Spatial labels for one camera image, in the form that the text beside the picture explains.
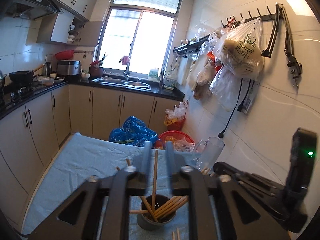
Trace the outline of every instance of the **stainless steel sink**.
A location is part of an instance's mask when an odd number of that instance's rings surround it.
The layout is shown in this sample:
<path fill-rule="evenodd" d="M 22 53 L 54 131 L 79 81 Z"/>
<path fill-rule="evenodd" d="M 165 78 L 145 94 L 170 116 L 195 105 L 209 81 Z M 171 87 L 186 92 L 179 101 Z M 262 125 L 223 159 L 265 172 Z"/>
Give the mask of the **stainless steel sink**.
<path fill-rule="evenodd" d="M 121 79 L 115 79 L 115 78 L 96 78 L 92 80 L 93 82 L 99 82 L 99 83 L 106 83 L 111 85 L 123 85 L 124 81 Z"/>
<path fill-rule="evenodd" d="M 134 82 L 134 81 L 124 82 L 124 85 L 131 86 L 131 87 L 137 87 L 137 88 L 145 88 L 145 89 L 149 89 L 150 88 L 150 85 L 148 85 L 146 83 Z"/>
<path fill-rule="evenodd" d="M 142 82 L 134 82 L 134 81 L 125 82 L 121 79 L 115 79 L 115 78 L 96 78 L 92 81 L 103 83 L 103 84 L 121 86 L 121 87 L 131 87 L 131 88 L 137 88 L 137 89 L 151 90 L 150 85 Z"/>

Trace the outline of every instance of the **blue plastic bag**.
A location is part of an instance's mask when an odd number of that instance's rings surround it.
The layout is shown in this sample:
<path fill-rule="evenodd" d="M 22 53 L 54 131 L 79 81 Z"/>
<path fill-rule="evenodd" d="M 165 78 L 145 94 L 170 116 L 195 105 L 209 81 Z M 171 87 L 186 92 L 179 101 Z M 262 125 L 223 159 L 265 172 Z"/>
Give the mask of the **blue plastic bag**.
<path fill-rule="evenodd" d="M 130 116 L 124 121 L 122 127 L 113 129 L 109 135 L 110 142 L 124 142 L 126 145 L 143 147 L 145 141 L 150 141 L 152 145 L 157 141 L 158 135 L 153 130 L 146 127 L 145 123 L 134 116 Z"/>

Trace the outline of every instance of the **lower cabinet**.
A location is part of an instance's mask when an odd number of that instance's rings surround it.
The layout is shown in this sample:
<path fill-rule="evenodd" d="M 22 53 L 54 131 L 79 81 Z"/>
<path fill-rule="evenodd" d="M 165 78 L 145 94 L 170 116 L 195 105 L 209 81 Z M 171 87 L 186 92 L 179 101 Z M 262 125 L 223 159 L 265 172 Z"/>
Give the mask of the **lower cabinet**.
<path fill-rule="evenodd" d="M 122 107 L 120 114 L 120 126 L 130 117 L 135 116 L 149 126 L 151 110 L 155 97 L 123 92 Z"/>
<path fill-rule="evenodd" d="M 26 103 L 30 130 L 36 149 L 44 167 L 59 151 L 59 143 L 54 126 L 51 93 L 39 96 Z"/>
<path fill-rule="evenodd" d="M 23 105 L 0 120 L 0 151 L 18 182 L 31 193 L 43 165 L 31 136 L 28 118 Z"/>
<path fill-rule="evenodd" d="M 93 87 L 70 85 L 69 109 L 72 132 L 92 137 Z"/>
<path fill-rule="evenodd" d="M 0 209 L 13 222 L 19 224 L 28 193 L 16 180 L 0 154 Z"/>
<path fill-rule="evenodd" d="M 51 91 L 54 125 L 59 145 L 71 132 L 69 114 L 69 85 Z"/>
<path fill-rule="evenodd" d="M 110 132 L 119 127 L 122 91 L 93 88 L 93 137 L 108 141 Z"/>
<path fill-rule="evenodd" d="M 179 107 L 180 101 L 170 100 L 166 98 L 155 98 L 150 117 L 149 128 L 155 131 L 158 135 L 167 130 L 164 125 L 164 118 L 166 116 L 166 109 L 174 109 L 174 106 Z"/>

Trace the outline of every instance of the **black countertop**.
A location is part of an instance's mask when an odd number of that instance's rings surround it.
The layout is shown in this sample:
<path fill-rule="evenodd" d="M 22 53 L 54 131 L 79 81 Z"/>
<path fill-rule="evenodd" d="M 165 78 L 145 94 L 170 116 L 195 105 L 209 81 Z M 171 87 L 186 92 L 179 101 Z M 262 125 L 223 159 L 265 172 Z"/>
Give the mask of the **black countertop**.
<path fill-rule="evenodd" d="M 37 98 L 47 92 L 50 92 L 51 90 L 65 86 L 67 84 L 127 91 L 127 92 L 139 93 L 139 94 L 149 95 L 154 97 L 172 99 L 176 101 L 183 101 L 183 98 L 184 98 L 184 93 L 182 93 L 179 89 L 177 88 L 174 88 L 173 90 L 160 89 L 159 85 L 157 84 L 150 84 L 151 90 L 143 90 L 143 89 L 136 89 L 132 87 L 120 87 L 116 85 L 103 84 L 103 83 L 93 82 L 90 80 L 63 81 L 59 84 L 54 84 L 51 87 L 46 87 L 42 84 L 34 83 L 33 85 L 34 91 L 24 94 L 23 97 L 21 97 L 19 100 L 15 100 L 12 102 L 10 97 L 10 92 L 4 95 L 4 105 L 0 106 L 0 120 L 4 118 L 6 115 L 8 115 L 9 113 L 11 113 L 12 111 L 14 111 L 15 109 L 31 101 L 32 99 Z"/>

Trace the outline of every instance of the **glass mug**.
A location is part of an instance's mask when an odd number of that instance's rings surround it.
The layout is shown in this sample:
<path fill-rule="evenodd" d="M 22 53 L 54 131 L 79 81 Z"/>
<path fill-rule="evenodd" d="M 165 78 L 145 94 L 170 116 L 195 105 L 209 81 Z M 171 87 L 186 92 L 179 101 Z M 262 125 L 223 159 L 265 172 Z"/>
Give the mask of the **glass mug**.
<path fill-rule="evenodd" d="M 205 145 L 204 150 L 199 154 L 199 158 L 196 157 L 196 151 L 200 145 Z M 192 155 L 193 160 L 196 160 L 196 167 L 199 170 L 203 168 L 212 168 L 217 161 L 220 153 L 224 148 L 224 142 L 216 137 L 210 137 L 207 141 L 200 140 L 194 147 Z"/>

